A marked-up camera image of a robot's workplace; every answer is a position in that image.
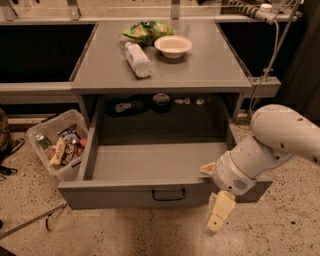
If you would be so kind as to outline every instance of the plastic bin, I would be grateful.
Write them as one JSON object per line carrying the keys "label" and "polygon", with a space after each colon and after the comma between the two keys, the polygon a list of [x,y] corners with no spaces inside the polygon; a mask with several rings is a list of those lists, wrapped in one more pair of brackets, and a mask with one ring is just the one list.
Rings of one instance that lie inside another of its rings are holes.
{"label": "plastic bin", "polygon": [[44,166],[47,168],[51,175],[57,176],[61,181],[75,180],[80,168],[81,156],[73,159],[66,166],[50,166],[50,160],[44,153],[41,145],[36,142],[36,136],[38,134],[44,134],[48,139],[55,144],[59,136],[57,133],[69,128],[71,125],[76,124],[76,131],[81,138],[85,138],[88,135],[88,129],[83,119],[83,116],[77,110],[69,110],[60,114],[57,117],[49,119],[48,121],[35,125],[28,129],[27,136],[34,150],[37,152]]}

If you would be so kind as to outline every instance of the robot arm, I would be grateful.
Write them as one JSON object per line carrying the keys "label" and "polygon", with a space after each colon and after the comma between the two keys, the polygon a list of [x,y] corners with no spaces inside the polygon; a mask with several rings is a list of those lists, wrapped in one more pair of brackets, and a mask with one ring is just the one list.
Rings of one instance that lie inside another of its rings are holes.
{"label": "robot arm", "polygon": [[251,120],[251,134],[232,151],[225,152],[211,168],[208,165],[202,168],[221,189],[210,215],[210,230],[216,232],[221,227],[235,206],[234,197],[254,187],[257,176],[295,156],[320,165],[319,127],[281,105],[257,110]]}

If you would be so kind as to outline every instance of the white bottle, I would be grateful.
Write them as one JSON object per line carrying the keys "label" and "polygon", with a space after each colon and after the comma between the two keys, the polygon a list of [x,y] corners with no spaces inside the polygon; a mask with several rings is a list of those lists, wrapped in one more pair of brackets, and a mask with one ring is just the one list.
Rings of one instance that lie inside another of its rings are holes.
{"label": "white bottle", "polygon": [[150,76],[151,61],[138,44],[126,43],[125,54],[131,68],[138,77]]}

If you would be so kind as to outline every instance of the bowl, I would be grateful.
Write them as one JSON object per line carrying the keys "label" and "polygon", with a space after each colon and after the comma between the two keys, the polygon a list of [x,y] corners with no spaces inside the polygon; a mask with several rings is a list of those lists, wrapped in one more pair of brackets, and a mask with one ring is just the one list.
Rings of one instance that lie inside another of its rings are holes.
{"label": "bowl", "polygon": [[154,42],[154,46],[165,57],[177,59],[192,48],[192,42],[183,36],[163,36]]}

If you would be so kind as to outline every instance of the gray countertop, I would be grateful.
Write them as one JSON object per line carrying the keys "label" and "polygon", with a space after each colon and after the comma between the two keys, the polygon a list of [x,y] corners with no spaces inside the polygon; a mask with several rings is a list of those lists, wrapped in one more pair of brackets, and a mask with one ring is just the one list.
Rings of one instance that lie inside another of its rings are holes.
{"label": "gray countertop", "polygon": [[223,35],[213,20],[163,20],[175,35],[189,38],[191,51],[171,60],[155,47],[144,47],[152,62],[152,74],[139,79],[124,54],[130,39],[121,31],[136,24],[131,20],[101,21],[75,72],[72,89],[78,93],[148,91],[239,92],[251,87]]}

